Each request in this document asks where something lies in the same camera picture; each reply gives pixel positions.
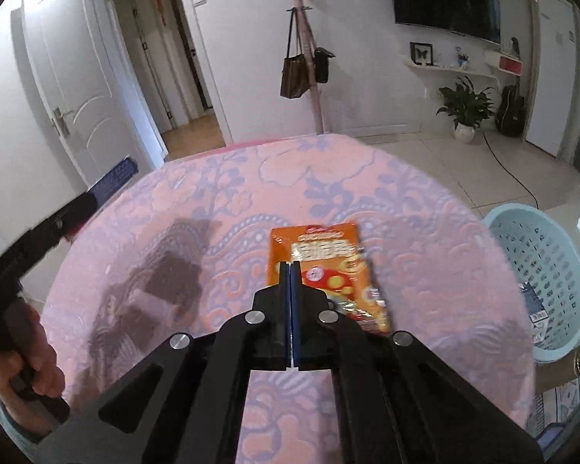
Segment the round table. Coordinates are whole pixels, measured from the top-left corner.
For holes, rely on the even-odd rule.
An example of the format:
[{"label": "round table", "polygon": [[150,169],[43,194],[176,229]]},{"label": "round table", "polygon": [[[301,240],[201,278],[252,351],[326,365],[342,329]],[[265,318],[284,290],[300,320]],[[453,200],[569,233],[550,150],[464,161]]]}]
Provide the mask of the round table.
[{"label": "round table", "polygon": [[[354,221],[394,329],[415,334],[519,425],[528,317],[489,231],[447,189],[340,135],[170,162],[83,230],[43,314],[77,408],[177,331],[217,331],[264,287],[271,228]],[[328,372],[254,372],[237,463],[341,462]]]}]

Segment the light blue plastic basket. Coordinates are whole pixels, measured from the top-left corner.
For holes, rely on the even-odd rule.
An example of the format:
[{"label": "light blue plastic basket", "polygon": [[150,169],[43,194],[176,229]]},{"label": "light blue plastic basket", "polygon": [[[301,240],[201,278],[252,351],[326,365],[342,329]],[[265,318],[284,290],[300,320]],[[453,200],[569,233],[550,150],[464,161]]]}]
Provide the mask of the light blue plastic basket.
[{"label": "light blue plastic basket", "polygon": [[505,251],[520,282],[532,284],[548,312],[546,339],[533,347],[535,361],[558,361],[580,340],[580,255],[576,246],[552,218],[523,204],[494,208],[484,224]]}]

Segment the wall picture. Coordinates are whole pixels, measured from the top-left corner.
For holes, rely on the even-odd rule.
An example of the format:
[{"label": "wall picture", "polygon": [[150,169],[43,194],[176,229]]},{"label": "wall picture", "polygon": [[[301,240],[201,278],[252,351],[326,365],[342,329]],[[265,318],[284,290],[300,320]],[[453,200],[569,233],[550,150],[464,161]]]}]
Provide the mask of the wall picture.
[{"label": "wall picture", "polygon": [[410,57],[415,64],[432,66],[432,44],[410,42]]}]

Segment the small flower pot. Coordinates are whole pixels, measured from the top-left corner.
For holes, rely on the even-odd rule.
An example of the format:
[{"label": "small flower pot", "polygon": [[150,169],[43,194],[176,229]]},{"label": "small flower pot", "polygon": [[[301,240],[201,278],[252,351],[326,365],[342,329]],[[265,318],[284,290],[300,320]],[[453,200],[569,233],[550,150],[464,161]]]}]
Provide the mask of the small flower pot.
[{"label": "small flower pot", "polygon": [[453,130],[453,136],[455,136],[458,141],[467,145],[475,137],[475,129],[474,127],[468,127],[467,125],[458,123],[458,126]]}]

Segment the wooden floor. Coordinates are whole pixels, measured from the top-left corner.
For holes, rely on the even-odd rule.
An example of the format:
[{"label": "wooden floor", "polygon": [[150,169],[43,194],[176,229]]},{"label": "wooden floor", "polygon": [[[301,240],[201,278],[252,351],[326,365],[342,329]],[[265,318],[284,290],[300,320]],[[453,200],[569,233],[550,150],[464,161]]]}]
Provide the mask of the wooden floor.
[{"label": "wooden floor", "polygon": [[167,146],[165,162],[226,146],[214,114],[192,120],[161,135]]}]

